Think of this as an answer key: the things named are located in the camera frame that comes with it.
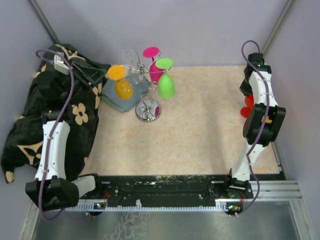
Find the pink plastic wine glass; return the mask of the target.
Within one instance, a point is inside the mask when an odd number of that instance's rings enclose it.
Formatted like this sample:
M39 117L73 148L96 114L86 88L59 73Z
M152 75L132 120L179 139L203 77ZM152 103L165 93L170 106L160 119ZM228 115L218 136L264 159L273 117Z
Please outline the pink plastic wine glass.
M156 66L157 59L161 56L161 51L156 46L146 48L142 55L145 58L151 59L151 65L148 67L150 80L153 84L158 85L160 78L162 77L164 70Z

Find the orange wine glass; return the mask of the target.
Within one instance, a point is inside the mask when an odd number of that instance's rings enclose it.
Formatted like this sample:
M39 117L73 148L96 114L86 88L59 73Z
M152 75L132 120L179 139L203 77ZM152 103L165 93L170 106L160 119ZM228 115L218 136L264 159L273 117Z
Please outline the orange wine glass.
M134 95L132 84L125 79L126 70L121 65L113 65L107 71L107 77L115 81L115 92L121 100L129 100Z

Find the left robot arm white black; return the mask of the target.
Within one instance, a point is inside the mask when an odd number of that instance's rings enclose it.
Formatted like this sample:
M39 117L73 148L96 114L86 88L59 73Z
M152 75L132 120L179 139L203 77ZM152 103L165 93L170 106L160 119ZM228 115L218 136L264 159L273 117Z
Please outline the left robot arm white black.
M41 213L75 207L82 197L97 199L104 192L102 181L96 173L78 176L72 181L66 177L65 158L70 125L66 122L65 110L75 86L95 87L103 81L111 65L98 67L66 62L65 66L67 68L54 64L56 71L70 77L69 92L63 91L54 72L45 71L35 78L46 103L41 115L43 147L34 181L25 185L25 192Z

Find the red plastic wine glass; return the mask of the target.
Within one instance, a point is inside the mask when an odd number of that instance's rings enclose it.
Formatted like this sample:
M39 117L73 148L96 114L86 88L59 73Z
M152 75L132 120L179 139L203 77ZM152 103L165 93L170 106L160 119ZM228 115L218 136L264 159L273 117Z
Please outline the red plastic wine glass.
M250 115L253 107L254 107L254 96L253 95L246 95L244 98L245 106L241 108L240 114L244 118L248 118Z

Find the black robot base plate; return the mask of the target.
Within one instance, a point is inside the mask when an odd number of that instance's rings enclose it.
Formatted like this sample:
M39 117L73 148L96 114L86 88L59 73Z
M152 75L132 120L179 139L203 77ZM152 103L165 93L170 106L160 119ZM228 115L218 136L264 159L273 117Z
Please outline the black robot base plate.
M214 175L104 175L83 200L102 200L108 207L146 208L214 207L220 199L252 199L249 183L245 192L227 191L227 174Z

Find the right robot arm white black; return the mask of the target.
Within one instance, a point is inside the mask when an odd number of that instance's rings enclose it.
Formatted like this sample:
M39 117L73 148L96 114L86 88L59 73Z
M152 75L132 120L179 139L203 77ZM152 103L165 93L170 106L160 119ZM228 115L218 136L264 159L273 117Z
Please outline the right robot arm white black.
M276 140L286 116L286 109L275 100L271 77L271 67L265 64L263 54L250 54L239 89L244 96L252 96L254 104L243 126L244 147L223 185L223 192L229 198L249 188L253 165L264 149Z

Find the green plastic wine glass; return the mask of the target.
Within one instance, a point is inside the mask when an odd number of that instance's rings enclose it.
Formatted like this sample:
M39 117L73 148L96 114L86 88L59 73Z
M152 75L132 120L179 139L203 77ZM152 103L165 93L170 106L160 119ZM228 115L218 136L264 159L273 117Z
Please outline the green plastic wine glass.
M157 68L163 70L163 74L158 81L158 95L163 99L170 99L176 94L175 82L168 74L173 64L171 58L160 58L155 63Z

